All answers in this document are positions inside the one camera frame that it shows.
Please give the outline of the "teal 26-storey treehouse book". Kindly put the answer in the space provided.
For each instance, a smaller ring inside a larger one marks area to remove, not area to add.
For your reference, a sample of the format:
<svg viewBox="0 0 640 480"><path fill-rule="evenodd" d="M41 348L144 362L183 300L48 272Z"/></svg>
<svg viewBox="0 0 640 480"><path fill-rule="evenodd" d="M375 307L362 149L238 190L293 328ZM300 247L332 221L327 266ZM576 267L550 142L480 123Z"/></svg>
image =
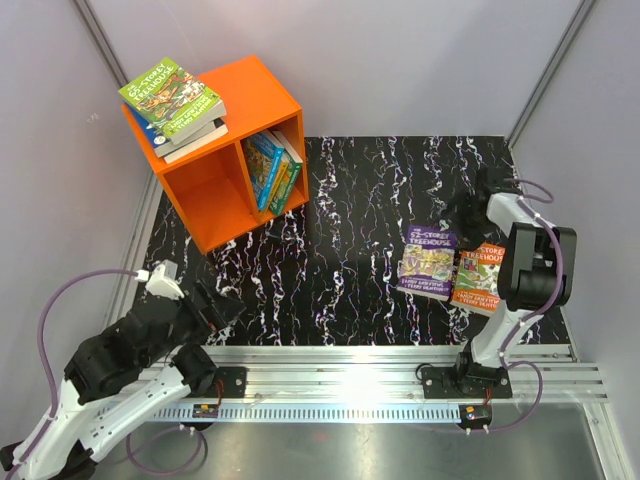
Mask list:
<svg viewBox="0 0 640 480"><path fill-rule="evenodd" d="M284 153L282 143L269 130L241 141L258 210L264 212Z"/></svg>

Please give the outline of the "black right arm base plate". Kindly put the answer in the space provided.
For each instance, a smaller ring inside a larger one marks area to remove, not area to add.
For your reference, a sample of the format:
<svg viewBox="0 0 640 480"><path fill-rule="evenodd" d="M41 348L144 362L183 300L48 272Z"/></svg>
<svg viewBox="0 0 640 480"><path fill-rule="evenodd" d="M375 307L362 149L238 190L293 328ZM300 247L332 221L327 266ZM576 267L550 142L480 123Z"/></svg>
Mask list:
<svg viewBox="0 0 640 480"><path fill-rule="evenodd" d="M513 391L509 375L504 368L481 368L479 376L458 378L454 366L436 367L422 364L417 379L425 399L511 399Z"/></svg>

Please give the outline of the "orange 78-storey treehouse book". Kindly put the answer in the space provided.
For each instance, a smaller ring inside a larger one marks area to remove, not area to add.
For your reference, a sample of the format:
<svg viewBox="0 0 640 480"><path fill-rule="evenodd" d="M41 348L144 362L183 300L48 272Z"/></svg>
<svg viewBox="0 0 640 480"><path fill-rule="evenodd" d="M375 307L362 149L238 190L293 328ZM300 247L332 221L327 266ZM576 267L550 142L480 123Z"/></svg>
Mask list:
<svg viewBox="0 0 640 480"><path fill-rule="evenodd" d="M474 251L462 251L450 303L490 317L500 303L498 276L505 251L489 243Z"/></svg>

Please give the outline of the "bright blue paperback book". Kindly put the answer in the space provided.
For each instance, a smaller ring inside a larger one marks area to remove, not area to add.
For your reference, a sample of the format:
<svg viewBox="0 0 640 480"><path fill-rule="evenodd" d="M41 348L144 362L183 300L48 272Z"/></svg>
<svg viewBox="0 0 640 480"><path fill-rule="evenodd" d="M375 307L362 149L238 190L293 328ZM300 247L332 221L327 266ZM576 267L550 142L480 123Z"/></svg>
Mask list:
<svg viewBox="0 0 640 480"><path fill-rule="evenodd" d="M280 165L279 165L279 169L278 172L276 174L276 178L274 180L271 192L270 192L270 196L268 198L267 204L266 204L266 208L265 211L268 211L272 208L272 205L274 204L275 201L275 197L277 195L278 189L280 187L280 184L289 168L289 160L290 160L290 155L287 151L287 149L284 149L283 154L282 154L282 158L280 161Z"/></svg>

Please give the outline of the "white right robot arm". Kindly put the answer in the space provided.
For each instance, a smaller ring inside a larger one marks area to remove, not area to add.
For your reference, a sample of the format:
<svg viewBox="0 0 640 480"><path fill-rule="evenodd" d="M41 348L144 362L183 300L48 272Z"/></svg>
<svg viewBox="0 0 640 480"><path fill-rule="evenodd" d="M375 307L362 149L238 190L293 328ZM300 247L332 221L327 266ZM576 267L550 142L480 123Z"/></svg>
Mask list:
<svg viewBox="0 0 640 480"><path fill-rule="evenodd" d="M549 204L523 193L523 179L501 179L484 167L470 190L456 193L447 205L459 248L477 252L491 230L507 236L505 255L497 278L499 304L485 327L457 355L447 370L449 384L465 397L491 392L501 398L510 386L508 355L531 326L571 295L577 251L577 232L555 225L528 204Z"/></svg>

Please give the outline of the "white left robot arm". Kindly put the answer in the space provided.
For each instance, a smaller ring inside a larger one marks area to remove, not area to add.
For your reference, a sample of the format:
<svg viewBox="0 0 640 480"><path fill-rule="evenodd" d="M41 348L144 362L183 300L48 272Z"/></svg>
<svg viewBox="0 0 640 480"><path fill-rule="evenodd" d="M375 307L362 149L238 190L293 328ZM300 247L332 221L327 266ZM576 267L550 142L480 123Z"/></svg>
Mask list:
<svg viewBox="0 0 640 480"><path fill-rule="evenodd" d="M8 478L87 479L162 407L209 394L218 368L203 344L245 308L198 281L176 299L155 296L132 307L84 340L38 426L2 447Z"/></svg>

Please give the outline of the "purple 52-storey treehouse book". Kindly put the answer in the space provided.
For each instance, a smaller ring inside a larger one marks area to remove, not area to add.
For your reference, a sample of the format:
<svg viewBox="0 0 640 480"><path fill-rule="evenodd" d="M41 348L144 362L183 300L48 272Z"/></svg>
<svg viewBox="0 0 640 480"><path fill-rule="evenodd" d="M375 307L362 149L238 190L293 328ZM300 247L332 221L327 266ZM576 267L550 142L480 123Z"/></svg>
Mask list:
<svg viewBox="0 0 640 480"><path fill-rule="evenodd" d="M399 262L397 288L447 301L453 284L456 245L456 237L450 231L410 225Z"/></svg>

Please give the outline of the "green 104-storey treehouse book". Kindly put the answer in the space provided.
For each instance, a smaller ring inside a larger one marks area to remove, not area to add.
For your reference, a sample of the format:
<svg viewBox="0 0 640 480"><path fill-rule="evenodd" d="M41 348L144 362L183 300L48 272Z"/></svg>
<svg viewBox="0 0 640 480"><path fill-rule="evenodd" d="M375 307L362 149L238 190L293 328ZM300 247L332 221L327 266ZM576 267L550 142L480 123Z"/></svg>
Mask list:
<svg viewBox="0 0 640 480"><path fill-rule="evenodd" d="M303 165L303 160L281 131L273 130L272 133L279 140L284 149L287 149L290 155L289 168L280 184L274 204L270 209L273 215L279 216L283 213L286 202L293 191L293 187Z"/></svg>

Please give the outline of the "blue 91-storey treehouse book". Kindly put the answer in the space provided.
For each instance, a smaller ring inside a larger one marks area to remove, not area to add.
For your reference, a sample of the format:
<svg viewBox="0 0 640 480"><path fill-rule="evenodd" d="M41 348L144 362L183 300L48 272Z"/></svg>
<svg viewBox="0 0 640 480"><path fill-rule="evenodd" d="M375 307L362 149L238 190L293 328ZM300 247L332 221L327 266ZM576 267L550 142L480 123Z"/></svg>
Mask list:
<svg viewBox="0 0 640 480"><path fill-rule="evenodd" d="M138 126L142 129L148 143L154 153L171 164L195 150L213 142L228 133L228 127L222 118L207 123L203 128L187 137L185 140L174 144L165 135L159 133L139 113L131 110Z"/></svg>

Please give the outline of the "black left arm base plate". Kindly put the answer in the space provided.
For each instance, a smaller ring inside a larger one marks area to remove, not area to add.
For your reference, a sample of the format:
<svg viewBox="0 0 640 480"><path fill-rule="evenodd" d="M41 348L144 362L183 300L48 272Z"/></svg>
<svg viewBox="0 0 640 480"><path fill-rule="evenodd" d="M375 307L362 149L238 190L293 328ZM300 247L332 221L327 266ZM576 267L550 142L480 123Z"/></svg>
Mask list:
<svg viewBox="0 0 640 480"><path fill-rule="evenodd" d="M248 369L240 366L219 367L209 388L201 394L191 394L190 398L242 399L247 387Z"/></svg>

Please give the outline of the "lime 65-storey treehouse book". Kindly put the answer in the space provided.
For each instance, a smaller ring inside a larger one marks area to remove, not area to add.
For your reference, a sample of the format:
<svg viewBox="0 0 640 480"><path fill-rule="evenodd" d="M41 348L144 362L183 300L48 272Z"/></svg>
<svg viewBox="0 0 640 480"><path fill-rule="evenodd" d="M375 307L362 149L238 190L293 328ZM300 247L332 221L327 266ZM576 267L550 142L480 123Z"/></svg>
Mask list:
<svg viewBox="0 0 640 480"><path fill-rule="evenodd" d="M121 87L119 94L174 144L227 115L218 93L168 57Z"/></svg>

